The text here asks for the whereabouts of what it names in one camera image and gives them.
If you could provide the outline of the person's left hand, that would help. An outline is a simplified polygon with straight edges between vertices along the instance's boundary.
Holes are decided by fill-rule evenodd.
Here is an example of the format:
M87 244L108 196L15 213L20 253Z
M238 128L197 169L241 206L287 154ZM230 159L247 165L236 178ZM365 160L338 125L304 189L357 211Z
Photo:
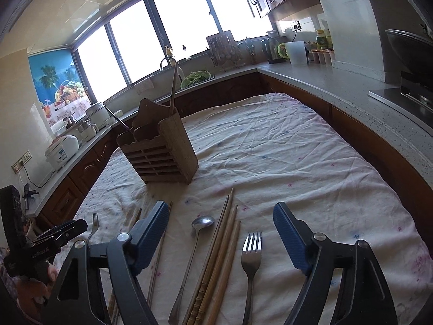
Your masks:
M18 304L21 310L35 321L39 321L42 312L42 302L49 299L51 290L58 277L55 266L48 265L48 285L35 279L20 279L16 285L18 293Z

